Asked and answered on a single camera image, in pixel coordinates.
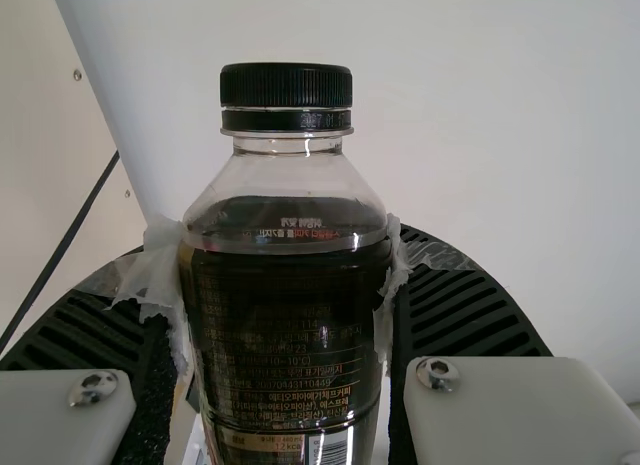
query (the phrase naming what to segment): black cable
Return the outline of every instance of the black cable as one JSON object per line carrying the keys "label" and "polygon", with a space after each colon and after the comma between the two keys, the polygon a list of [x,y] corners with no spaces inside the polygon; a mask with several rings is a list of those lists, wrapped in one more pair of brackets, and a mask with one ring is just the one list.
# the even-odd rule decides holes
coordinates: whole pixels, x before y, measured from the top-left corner
{"label": "black cable", "polygon": [[102,172],[102,175],[100,175],[100,178],[89,193],[89,196],[80,208],[80,211],[76,215],[76,218],[74,218],[73,222],[71,223],[71,226],[62,237],[62,240],[60,240],[60,243],[58,244],[56,249],[53,251],[51,258],[49,258],[49,261],[44,266],[44,269],[42,269],[42,272],[40,272],[40,275],[31,287],[31,290],[29,290],[29,293],[27,293],[27,296],[22,301],[22,304],[18,308],[18,311],[9,322],[9,325],[7,325],[5,331],[2,333],[2,336],[0,337],[0,354],[2,354],[2,351],[6,348],[9,340],[18,328],[18,325],[33,305],[33,302],[36,301],[36,298],[38,298],[38,295],[40,295],[40,292],[49,281],[49,278],[51,278],[53,271],[56,269],[56,267],[60,263],[60,260],[62,260],[62,257],[67,252],[69,245],[71,245],[71,242],[73,242],[73,239],[78,233],[78,230],[80,230],[82,222],[84,222],[84,219],[87,218],[93,202],[100,193],[100,190],[102,190],[102,186],[109,178],[109,175],[111,175],[111,172],[115,168],[119,159],[120,155],[118,154],[118,152],[116,152],[107,164],[107,168],[104,169],[104,172]]}

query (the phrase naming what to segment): bottle cap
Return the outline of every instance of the bottle cap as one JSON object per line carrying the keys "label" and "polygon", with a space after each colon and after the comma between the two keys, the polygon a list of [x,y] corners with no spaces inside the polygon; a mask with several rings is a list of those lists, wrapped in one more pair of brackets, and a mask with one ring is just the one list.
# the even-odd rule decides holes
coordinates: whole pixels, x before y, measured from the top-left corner
{"label": "bottle cap", "polygon": [[351,128],[351,71],[310,63],[236,63],[220,72],[222,128],[301,132]]}

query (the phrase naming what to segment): screw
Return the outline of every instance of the screw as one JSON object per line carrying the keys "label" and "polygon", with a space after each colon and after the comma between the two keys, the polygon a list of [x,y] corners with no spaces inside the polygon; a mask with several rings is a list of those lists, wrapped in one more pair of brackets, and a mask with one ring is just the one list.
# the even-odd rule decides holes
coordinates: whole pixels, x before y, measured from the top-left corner
{"label": "screw", "polygon": [[436,392],[453,392],[460,382],[456,367],[442,358],[425,358],[418,363],[416,375],[425,387]]}
{"label": "screw", "polygon": [[444,375],[449,372],[449,366],[441,362],[440,360],[436,360],[435,362],[431,362],[431,371],[438,373],[440,375]]}
{"label": "screw", "polygon": [[118,377],[108,370],[96,370],[80,377],[69,391],[71,407],[93,405],[111,396],[118,388]]}

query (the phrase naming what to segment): clear plastic bottle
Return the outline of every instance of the clear plastic bottle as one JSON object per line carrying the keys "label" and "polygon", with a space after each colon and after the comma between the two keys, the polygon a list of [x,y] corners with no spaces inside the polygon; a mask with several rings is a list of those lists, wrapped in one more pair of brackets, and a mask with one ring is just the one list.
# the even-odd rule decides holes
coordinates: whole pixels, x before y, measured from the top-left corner
{"label": "clear plastic bottle", "polygon": [[218,463],[368,464],[386,214],[342,154],[351,72],[228,65],[233,155],[189,208],[180,273]]}

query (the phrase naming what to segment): bottle neck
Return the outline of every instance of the bottle neck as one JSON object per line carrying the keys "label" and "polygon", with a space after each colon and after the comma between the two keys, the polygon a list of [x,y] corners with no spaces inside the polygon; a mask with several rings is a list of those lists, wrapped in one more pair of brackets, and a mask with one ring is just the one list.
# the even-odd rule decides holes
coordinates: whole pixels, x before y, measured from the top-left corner
{"label": "bottle neck", "polygon": [[341,155],[344,132],[324,133],[233,133],[233,154],[295,156]]}

